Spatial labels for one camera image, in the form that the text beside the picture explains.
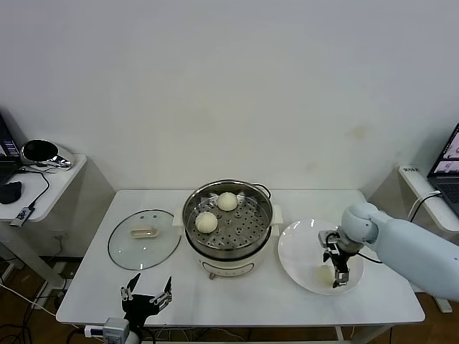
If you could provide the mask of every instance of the white table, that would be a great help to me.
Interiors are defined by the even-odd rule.
[[[119,191],[113,199],[57,313],[61,323],[102,325],[123,317],[120,287],[135,272],[112,263],[107,243],[112,230],[143,209],[173,213],[191,191]],[[274,190],[286,224],[314,217],[339,223],[343,210],[364,201],[355,190]],[[393,324],[422,322],[424,312],[409,282],[390,268],[365,262],[357,287],[335,296],[317,295],[297,285],[280,265],[277,237],[267,243],[262,265],[243,277],[210,280],[182,237],[176,251],[160,265],[142,272],[135,293],[155,295],[172,276],[172,303],[146,326],[337,326],[368,325],[354,336],[366,343]]]
[[[52,210],[52,207],[57,203],[70,183],[72,183],[85,163],[86,156],[83,154],[75,154],[75,164],[70,170],[59,173],[44,173],[46,179],[49,181],[49,189],[37,200],[35,211],[27,221],[38,222],[43,220]],[[31,204],[31,202],[46,188],[47,184],[43,178],[36,173],[17,174],[9,180],[9,182],[13,181],[22,182],[22,195],[21,198],[14,203],[0,204],[0,241],[25,264],[30,266],[37,274],[49,282],[48,290],[46,292],[41,292],[41,295],[46,296],[54,287],[62,289],[65,281],[58,275],[58,271],[56,271],[62,268],[62,266],[56,267],[55,270],[51,269],[38,257],[34,250],[17,235],[17,232],[21,229],[9,226],[9,222],[17,216],[22,208]]]

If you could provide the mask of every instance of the steamed bun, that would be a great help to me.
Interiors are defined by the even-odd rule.
[[[231,192],[224,192],[217,199],[218,207],[223,211],[231,211],[237,208],[237,197]]]
[[[321,282],[322,285],[333,287],[333,283],[335,282],[333,267],[330,267],[329,265],[321,265],[318,267],[317,279]]]
[[[217,228],[217,217],[213,213],[205,211],[196,218],[196,228],[201,233],[210,233]]]

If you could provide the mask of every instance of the cable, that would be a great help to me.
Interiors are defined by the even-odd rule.
[[[151,341],[153,342],[153,344],[155,344],[156,343],[155,335],[148,328],[142,328],[142,330],[144,330],[150,335],[150,337],[144,338],[142,341],[149,340],[151,338]]]
[[[40,291],[40,293],[38,294],[38,297],[41,297],[42,296],[42,293],[44,291],[44,289],[41,289],[41,287],[39,287],[34,295],[36,295],[38,292]],[[31,335],[31,331],[29,329],[29,327],[27,326],[27,324],[29,323],[29,320],[30,318],[32,317],[32,313],[34,312],[34,308],[33,307],[30,307],[29,304],[27,304],[26,306],[26,311],[24,312],[24,316],[22,317],[22,331],[21,331],[21,335],[24,339],[24,342],[25,342],[25,330],[27,330],[27,335],[29,336],[29,342],[30,344],[32,344],[32,335]]]
[[[55,239],[56,239],[57,241],[59,241],[59,251],[58,251],[54,256],[52,256],[51,258],[49,258],[49,259],[47,260],[47,262],[51,262],[55,257],[57,257],[59,254],[61,254],[62,251],[64,251],[64,246],[62,245],[62,236],[60,236],[60,235],[59,235],[59,236],[55,236]]]
[[[430,195],[430,196],[425,197],[425,198],[418,204],[418,206],[417,206],[417,208],[416,208],[414,214],[411,216],[411,218],[409,218],[409,219],[410,219],[410,222],[413,222],[413,220],[415,219],[417,212],[418,212],[419,209],[421,208],[421,205],[422,205],[424,202],[426,202],[426,200],[431,199],[432,197],[443,197],[443,195],[440,194],[440,193],[436,193],[436,194],[434,194],[434,195]]]
[[[0,343],[3,342],[5,339],[7,338],[10,338],[10,337],[16,337],[16,339],[14,340],[14,342],[16,342],[16,340],[19,340],[19,342],[21,342],[21,338],[19,338],[18,335],[5,335],[2,339],[0,339]]]
[[[46,170],[43,170],[43,171],[38,170],[38,171],[40,171],[40,172],[48,172],[49,170],[54,170],[54,169],[55,169],[55,167],[50,167],[50,168],[47,168]]]
[[[175,330],[185,331],[185,330],[196,330],[196,329],[197,328],[160,328],[159,331],[155,334],[154,338],[155,338],[155,340],[168,340],[168,337],[169,337],[171,331],[175,331]],[[168,335],[167,338],[160,338],[160,335],[162,334],[163,331],[167,332],[167,335]]]
[[[20,326],[20,325],[4,324],[4,325],[0,325],[0,328],[21,328],[22,330],[21,330],[20,333],[18,333],[17,335],[13,335],[13,336],[16,337],[16,339],[12,343],[16,342],[17,340],[19,340],[19,342],[21,342],[21,338],[19,336],[22,335],[24,344],[27,344],[26,338],[25,338],[25,334],[24,334],[24,330],[27,330],[27,335],[29,336],[29,343],[32,344],[32,336],[30,334],[30,329],[28,327],[24,328],[24,326]]]
[[[198,338],[196,338],[196,341],[199,341],[199,339],[201,339],[201,337],[203,336],[203,334],[205,334],[205,332],[209,331],[210,329],[209,328],[205,328],[201,331],[200,334],[198,334]]]
[[[418,204],[418,202],[420,202],[421,200],[423,200],[425,197],[427,196],[430,196],[430,195],[439,195],[440,194],[440,191],[436,190],[436,191],[429,191],[427,193],[424,193],[423,195],[419,196],[416,201],[413,203],[410,211],[408,211],[408,219],[411,219],[411,216],[412,216],[412,212],[415,210],[416,208],[416,205]]]
[[[2,288],[5,288],[6,290],[9,290],[10,292],[12,292],[13,294],[19,296],[20,298],[26,300],[28,303],[32,303],[33,305],[41,308],[42,310],[44,310],[46,313],[48,313],[49,315],[52,315],[53,317],[56,317],[56,315],[54,313],[51,313],[49,310],[47,310],[46,308],[40,306],[39,304],[33,302],[33,301],[30,301],[29,299],[27,299],[25,296],[22,296],[21,294],[19,294],[16,290],[13,290],[11,288],[8,288],[6,285],[0,285],[0,287]]]
[[[375,260],[373,258],[367,257],[365,254],[362,254],[360,252],[357,252],[357,255],[362,257],[362,258],[365,258],[366,260],[369,260],[370,262],[373,262],[373,263],[376,263],[376,264],[383,264],[383,262],[380,262],[379,260]]]
[[[183,334],[184,334],[184,336],[185,336],[185,338],[186,338],[186,341],[189,342],[190,340],[188,339],[188,335],[186,335],[185,330],[181,330],[181,331],[183,332]]]
[[[226,333],[227,335],[230,335],[230,336],[232,336],[234,338],[240,339],[242,342],[245,342],[245,339],[243,337],[241,337],[240,335],[236,335],[234,333],[231,333],[230,331],[225,330],[223,328],[213,328],[213,330],[222,331],[222,332]]]
[[[31,204],[29,204],[29,206],[28,206],[29,209],[34,208],[35,202],[37,202],[38,199],[39,199],[41,196],[43,196],[43,194],[44,194],[46,191],[48,191],[48,189],[49,189],[49,187],[50,187],[49,181],[46,179],[46,177],[44,176],[43,172],[28,171],[28,170],[26,170],[26,169],[20,169],[20,170],[18,170],[18,171],[16,171],[16,172],[17,172],[17,173],[36,173],[36,174],[41,175],[42,178],[43,178],[43,180],[46,181],[46,184],[47,184],[46,188],[44,188],[44,190],[40,193],[40,195],[38,195],[38,196],[31,202]]]
[[[65,344],[70,344],[70,341],[72,340],[72,337],[73,337],[76,333],[79,333],[79,334],[84,335],[84,334],[85,334],[85,331],[84,331],[82,328],[75,328],[75,329],[72,330],[72,332],[69,333],[69,335],[67,336],[67,339],[66,339],[66,341],[65,341]]]
[[[64,287],[62,287],[62,289],[57,293],[57,297],[55,297],[52,301],[52,304],[55,306],[55,309],[56,309],[56,312],[59,310],[59,307],[60,307],[60,304],[59,304],[59,296],[61,296],[61,294],[65,295],[64,291],[65,291],[65,286],[67,285],[67,278],[64,278]]]
[[[19,259],[18,257],[10,258],[10,259],[3,259],[0,263],[10,262],[11,260]]]

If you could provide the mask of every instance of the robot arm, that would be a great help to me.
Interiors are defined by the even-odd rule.
[[[347,260],[367,246],[379,259],[432,296],[459,301],[459,247],[411,222],[393,219],[370,203],[345,210],[337,231],[319,234],[331,258],[335,285],[347,283]]]
[[[172,277],[161,294],[150,296],[133,294],[140,276],[138,273],[126,287],[121,287],[124,319],[109,317],[104,326],[86,326],[85,337],[103,337],[105,344],[139,344],[142,341],[141,329],[147,317],[159,314],[172,301]]]

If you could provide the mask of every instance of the white wall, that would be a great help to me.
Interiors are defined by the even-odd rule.
[[[459,113],[459,2],[0,2],[0,104],[113,187],[362,188]]]

